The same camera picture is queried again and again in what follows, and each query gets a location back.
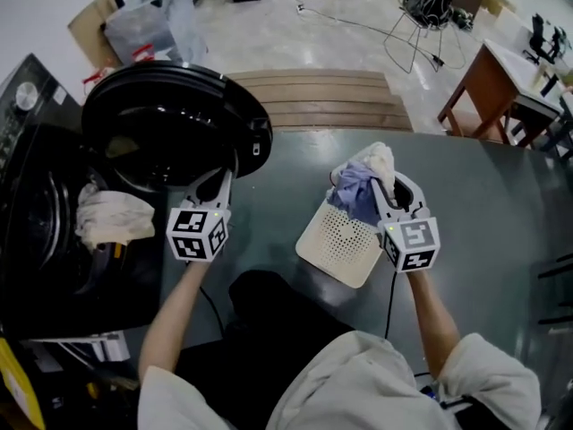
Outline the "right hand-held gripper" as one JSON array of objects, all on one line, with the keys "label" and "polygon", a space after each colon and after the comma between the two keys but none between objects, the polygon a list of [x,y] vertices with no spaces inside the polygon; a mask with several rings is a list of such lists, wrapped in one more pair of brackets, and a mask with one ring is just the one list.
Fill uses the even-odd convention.
[{"label": "right hand-held gripper", "polygon": [[395,174],[394,198],[379,178],[370,180],[381,250],[397,273],[430,269],[440,250],[437,219],[425,207],[422,189],[408,176]]}]

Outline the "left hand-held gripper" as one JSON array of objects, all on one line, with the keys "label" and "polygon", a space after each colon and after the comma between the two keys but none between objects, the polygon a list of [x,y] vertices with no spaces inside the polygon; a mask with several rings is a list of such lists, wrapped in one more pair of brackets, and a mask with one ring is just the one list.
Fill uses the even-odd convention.
[{"label": "left hand-held gripper", "polygon": [[178,261],[212,262],[228,240],[228,210],[234,174],[225,168],[206,172],[185,191],[181,208],[172,208],[167,241]]}]

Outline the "small cream clothes piece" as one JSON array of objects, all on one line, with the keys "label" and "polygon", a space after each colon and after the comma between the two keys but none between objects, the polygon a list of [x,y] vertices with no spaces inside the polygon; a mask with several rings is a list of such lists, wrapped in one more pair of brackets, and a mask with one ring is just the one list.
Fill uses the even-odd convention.
[{"label": "small cream clothes piece", "polygon": [[388,145],[383,142],[375,142],[356,153],[351,160],[368,167],[380,179],[389,198],[395,198],[395,160]]}]

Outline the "lavender clothes piece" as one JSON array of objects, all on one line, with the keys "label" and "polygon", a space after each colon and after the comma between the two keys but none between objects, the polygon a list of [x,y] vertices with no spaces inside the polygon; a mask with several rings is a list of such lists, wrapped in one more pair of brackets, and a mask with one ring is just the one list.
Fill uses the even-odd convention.
[{"label": "lavender clothes piece", "polygon": [[335,186],[328,191],[326,201],[345,212],[351,220],[376,227],[381,217],[371,183],[375,178],[374,172],[364,163],[348,162],[339,173]]}]

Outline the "white plastic laundry basket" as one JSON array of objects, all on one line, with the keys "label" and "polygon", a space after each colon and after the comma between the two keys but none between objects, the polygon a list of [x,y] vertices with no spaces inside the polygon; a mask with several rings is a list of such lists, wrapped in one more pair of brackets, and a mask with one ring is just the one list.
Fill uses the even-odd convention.
[{"label": "white plastic laundry basket", "polygon": [[374,227],[323,202],[295,245],[297,255],[350,288],[368,280],[382,255]]}]

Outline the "large beige clothes piece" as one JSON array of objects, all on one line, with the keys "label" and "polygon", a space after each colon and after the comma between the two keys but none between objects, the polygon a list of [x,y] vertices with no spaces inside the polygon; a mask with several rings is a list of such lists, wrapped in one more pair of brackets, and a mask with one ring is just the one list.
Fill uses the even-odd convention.
[{"label": "large beige clothes piece", "polygon": [[149,203],[132,194],[89,183],[78,197],[75,235],[91,253],[102,244],[129,245],[155,236],[154,213]]}]

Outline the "dark grey washing machine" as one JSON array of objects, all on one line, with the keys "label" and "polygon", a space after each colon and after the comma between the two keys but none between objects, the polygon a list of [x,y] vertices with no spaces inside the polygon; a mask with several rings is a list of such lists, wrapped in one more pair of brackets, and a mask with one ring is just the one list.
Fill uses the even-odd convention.
[{"label": "dark grey washing machine", "polygon": [[[132,194],[156,233],[88,249],[76,235],[85,185]],[[158,310],[167,196],[128,185],[84,141],[81,107],[39,59],[0,82],[0,332],[71,338],[149,323]]]}]

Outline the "person's left forearm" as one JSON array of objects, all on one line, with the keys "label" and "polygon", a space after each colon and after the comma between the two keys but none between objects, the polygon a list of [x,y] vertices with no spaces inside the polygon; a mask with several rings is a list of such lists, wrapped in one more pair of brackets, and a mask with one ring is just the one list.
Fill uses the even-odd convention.
[{"label": "person's left forearm", "polygon": [[173,373],[209,262],[191,262],[152,321],[141,346],[138,373],[143,383],[150,367]]}]

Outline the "person's right forearm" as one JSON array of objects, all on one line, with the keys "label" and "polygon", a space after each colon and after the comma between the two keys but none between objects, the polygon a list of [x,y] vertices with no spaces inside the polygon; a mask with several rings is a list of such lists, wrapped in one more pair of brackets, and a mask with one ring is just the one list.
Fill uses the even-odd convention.
[{"label": "person's right forearm", "polygon": [[406,275],[415,302],[426,363],[431,376],[438,379],[449,355],[460,342],[458,327],[430,276],[425,271],[410,271]]}]

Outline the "round black washer door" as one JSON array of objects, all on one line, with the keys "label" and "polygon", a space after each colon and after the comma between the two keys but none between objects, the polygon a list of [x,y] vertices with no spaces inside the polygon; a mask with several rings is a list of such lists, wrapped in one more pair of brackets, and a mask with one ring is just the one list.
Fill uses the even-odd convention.
[{"label": "round black washer door", "polygon": [[268,112],[245,87],[196,64],[145,61],[121,68],[89,93],[86,143],[140,187],[186,187],[210,171],[248,176],[268,160]]}]

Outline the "clear plastic storage box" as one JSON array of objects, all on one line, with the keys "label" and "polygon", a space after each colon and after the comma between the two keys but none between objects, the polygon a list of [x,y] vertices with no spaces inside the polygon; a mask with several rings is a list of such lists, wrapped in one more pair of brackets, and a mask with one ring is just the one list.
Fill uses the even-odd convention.
[{"label": "clear plastic storage box", "polygon": [[158,60],[200,65],[209,49],[195,18],[193,0],[126,0],[103,33],[123,65],[148,46]]}]

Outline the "wooden slatted ramp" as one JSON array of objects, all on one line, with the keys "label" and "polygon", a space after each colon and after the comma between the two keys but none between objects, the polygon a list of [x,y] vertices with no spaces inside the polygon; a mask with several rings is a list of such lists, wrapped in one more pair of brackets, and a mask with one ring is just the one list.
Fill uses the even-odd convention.
[{"label": "wooden slatted ramp", "polygon": [[265,108],[274,128],[384,129],[411,133],[402,98],[383,73],[344,69],[271,69],[231,73]]}]

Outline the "person's legs in black trousers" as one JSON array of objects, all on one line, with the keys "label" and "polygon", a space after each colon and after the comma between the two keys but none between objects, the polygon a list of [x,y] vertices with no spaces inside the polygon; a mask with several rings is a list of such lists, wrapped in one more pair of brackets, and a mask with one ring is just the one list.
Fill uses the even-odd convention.
[{"label": "person's legs in black trousers", "polygon": [[246,271],[228,294],[236,319],[224,338],[183,349],[175,373],[237,430],[264,430],[292,381],[352,328],[274,271]]}]

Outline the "person's white shirt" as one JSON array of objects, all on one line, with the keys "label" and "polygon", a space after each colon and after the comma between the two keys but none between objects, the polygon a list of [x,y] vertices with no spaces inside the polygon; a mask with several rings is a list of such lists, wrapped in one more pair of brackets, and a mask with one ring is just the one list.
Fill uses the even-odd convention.
[{"label": "person's white shirt", "polygon": [[350,331],[295,377],[261,424],[262,400],[241,407],[236,430],[535,430],[537,376],[477,333],[463,337],[438,376],[436,399],[423,394],[404,357],[386,340]]}]

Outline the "brown board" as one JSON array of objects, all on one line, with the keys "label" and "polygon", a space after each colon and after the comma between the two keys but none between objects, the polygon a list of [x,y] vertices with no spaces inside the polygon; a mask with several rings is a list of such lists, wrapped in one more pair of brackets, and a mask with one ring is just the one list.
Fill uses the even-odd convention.
[{"label": "brown board", "polygon": [[104,33],[107,19],[117,9],[115,0],[94,0],[68,24],[75,42],[94,68],[122,64]]}]

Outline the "black office chair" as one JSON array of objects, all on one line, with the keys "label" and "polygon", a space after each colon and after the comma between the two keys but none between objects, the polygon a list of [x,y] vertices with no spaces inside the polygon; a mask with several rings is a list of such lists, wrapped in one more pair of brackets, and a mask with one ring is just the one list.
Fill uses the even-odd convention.
[{"label": "black office chair", "polygon": [[[553,33],[550,39],[544,36],[545,26],[552,26]],[[539,13],[532,17],[533,34],[528,40],[529,49],[522,53],[528,61],[539,65],[541,60],[554,65],[557,59],[562,59],[568,50],[573,49],[567,32],[557,25],[546,21]]]}]

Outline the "white washer stand frame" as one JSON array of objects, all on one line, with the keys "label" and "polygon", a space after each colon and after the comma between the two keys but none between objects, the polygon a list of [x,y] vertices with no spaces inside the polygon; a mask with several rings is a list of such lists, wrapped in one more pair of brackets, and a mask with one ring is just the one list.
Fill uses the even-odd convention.
[{"label": "white washer stand frame", "polygon": [[131,355],[123,331],[110,331],[84,337],[39,338],[30,342],[51,343],[93,355],[99,362],[123,362]]}]

